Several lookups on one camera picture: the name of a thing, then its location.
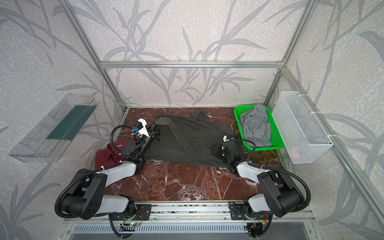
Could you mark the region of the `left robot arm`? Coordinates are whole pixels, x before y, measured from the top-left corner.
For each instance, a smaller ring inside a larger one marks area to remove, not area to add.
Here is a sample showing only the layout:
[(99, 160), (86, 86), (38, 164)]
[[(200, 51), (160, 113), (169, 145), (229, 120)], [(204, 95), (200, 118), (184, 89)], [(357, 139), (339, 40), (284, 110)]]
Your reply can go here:
[(99, 169), (79, 170), (72, 181), (59, 194), (54, 211), (63, 219), (80, 218), (89, 220), (112, 213), (122, 213), (129, 216), (135, 214), (135, 203), (128, 197), (105, 195), (105, 188), (122, 179), (139, 174), (145, 165), (145, 154), (154, 140), (160, 139), (161, 128), (152, 123), (147, 125), (144, 119), (139, 119), (132, 131), (134, 139), (126, 141), (123, 148), (114, 142), (115, 132), (125, 125), (113, 128), (110, 134), (112, 148), (122, 157), (115, 165), (101, 166)]

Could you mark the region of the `green plastic basket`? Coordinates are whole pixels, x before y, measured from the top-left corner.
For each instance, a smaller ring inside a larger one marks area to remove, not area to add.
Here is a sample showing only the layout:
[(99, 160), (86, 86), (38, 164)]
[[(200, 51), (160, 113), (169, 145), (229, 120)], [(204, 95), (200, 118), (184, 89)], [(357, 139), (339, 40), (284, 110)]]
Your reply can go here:
[[(241, 123), (241, 115), (248, 112), (250, 109), (252, 109), (255, 105), (243, 105), (243, 106), (238, 106), (235, 107), (234, 109), (234, 115), (237, 121), (237, 125), (240, 131), (241, 138), (244, 138), (244, 133), (243, 133), (243, 125)], [(279, 150), (283, 148), (284, 141), (282, 139), (282, 136), (278, 130), (278, 127), (276, 125), (276, 122), (274, 120), (274, 117), (272, 115), (271, 110), (266, 107), (267, 115), (268, 115), (268, 120), (267, 123), (271, 125), (271, 137), (270, 137), (270, 147), (257, 147), (256, 152), (265, 152), (265, 151), (273, 151), (273, 150)]]

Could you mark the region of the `dark grey striped shirt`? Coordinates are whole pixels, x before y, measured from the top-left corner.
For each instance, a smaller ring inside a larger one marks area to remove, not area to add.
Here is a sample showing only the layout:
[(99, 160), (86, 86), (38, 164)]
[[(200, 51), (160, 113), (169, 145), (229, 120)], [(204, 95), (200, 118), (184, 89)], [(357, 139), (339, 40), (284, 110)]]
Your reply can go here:
[(226, 164), (212, 154), (212, 148), (224, 143), (224, 137), (237, 135), (224, 123), (212, 123), (204, 112), (192, 112), (190, 118), (156, 116), (159, 141), (154, 140), (147, 157), (157, 161), (221, 167)]

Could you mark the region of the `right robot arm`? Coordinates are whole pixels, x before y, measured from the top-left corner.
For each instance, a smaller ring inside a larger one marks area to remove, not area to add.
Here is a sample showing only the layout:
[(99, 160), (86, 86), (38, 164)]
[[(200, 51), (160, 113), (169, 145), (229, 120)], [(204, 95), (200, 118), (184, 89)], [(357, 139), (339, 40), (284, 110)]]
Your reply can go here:
[(249, 197), (242, 204), (230, 203), (232, 220), (264, 217), (267, 222), (273, 215), (281, 218), (309, 205), (310, 189), (299, 176), (284, 168), (265, 167), (244, 159), (233, 138), (212, 147), (211, 152), (231, 173), (257, 183), (262, 190), (261, 194)]

